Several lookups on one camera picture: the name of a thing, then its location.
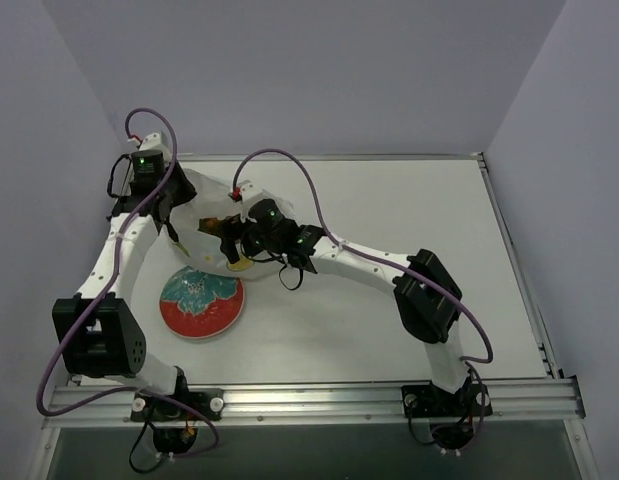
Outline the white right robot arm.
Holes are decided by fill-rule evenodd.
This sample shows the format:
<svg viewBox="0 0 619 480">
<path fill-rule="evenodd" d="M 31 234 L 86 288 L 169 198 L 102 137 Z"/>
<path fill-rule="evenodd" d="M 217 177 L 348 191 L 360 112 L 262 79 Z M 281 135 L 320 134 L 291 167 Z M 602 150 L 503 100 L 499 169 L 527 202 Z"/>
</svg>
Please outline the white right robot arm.
<svg viewBox="0 0 619 480">
<path fill-rule="evenodd" d="M 462 293 L 435 254 L 397 255 L 349 243 L 321 226 L 298 224 L 272 199 L 221 220 L 218 232 L 230 263 L 240 256 L 277 262 L 298 270 L 300 278 L 306 272 L 334 275 L 392 297 L 404 329 L 424 343 L 436 406 L 453 413 L 468 402 L 468 369 L 456 324 Z"/>
</svg>

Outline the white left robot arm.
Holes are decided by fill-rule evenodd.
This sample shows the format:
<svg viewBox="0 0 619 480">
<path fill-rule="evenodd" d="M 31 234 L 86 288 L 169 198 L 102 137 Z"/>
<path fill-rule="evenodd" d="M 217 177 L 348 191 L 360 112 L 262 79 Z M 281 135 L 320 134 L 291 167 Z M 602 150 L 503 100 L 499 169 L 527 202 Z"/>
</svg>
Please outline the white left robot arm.
<svg viewBox="0 0 619 480">
<path fill-rule="evenodd" d="M 179 419 L 191 395 L 177 385 L 179 369 L 150 353 L 131 296 L 149 249 L 171 227 L 172 209 L 193 200 L 196 190 L 163 147 L 129 159 L 130 192 L 114 205 L 96 264 L 72 297 L 55 302 L 52 319 L 69 373 L 155 392 L 155 408 Z"/>
</svg>

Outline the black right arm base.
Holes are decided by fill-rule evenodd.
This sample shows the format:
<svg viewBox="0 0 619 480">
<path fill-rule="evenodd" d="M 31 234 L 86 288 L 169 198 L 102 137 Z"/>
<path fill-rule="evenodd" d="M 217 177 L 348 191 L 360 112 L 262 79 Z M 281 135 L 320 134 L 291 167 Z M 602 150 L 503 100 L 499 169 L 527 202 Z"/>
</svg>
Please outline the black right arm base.
<svg viewBox="0 0 619 480">
<path fill-rule="evenodd" d="M 493 415 L 487 387 L 467 379 L 456 393 L 429 384 L 401 387 L 403 413 L 411 438 L 442 454 L 461 456 Z"/>
</svg>

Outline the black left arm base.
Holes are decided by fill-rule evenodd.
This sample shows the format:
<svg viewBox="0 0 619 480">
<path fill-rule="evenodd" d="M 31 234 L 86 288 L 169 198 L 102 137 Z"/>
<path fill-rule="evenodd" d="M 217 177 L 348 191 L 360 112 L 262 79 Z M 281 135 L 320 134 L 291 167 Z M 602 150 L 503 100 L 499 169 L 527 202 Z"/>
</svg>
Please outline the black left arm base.
<svg viewBox="0 0 619 480">
<path fill-rule="evenodd" d="M 224 391 L 218 388 L 181 391 L 166 397 L 137 393 L 130 420 L 147 424 L 158 453 L 193 456 L 219 446 L 215 423 L 221 419 L 224 406 Z"/>
</svg>

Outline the white plastic bag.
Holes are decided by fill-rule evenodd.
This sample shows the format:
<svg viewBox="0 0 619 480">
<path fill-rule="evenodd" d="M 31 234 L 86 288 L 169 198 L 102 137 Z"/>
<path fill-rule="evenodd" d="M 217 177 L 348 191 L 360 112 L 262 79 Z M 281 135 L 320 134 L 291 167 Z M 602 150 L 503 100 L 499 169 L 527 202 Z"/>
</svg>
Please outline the white plastic bag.
<svg viewBox="0 0 619 480">
<path fill-rule="evenodd" d="M 196 196 L 190 202 L 175 207 L 170 214 L 170 225 L 178 235 L 178 239 L 171 242 L 171 247 L 178 259 L 205 273 L 242 280 L 259 280 L 273 275 L 277 270 L 273 264 L 256 263 L 244 255 L 240 255 L 238 263 L 230 265 L 220 250 L 220 236 L 198 230 L 200 219 L 216 217 L 223 220 L 241 215 L 242 206 L 229 197 L 228 183 L 191 169 L 185 169 L 184 173 L 195 187 Z"/>
</svg>

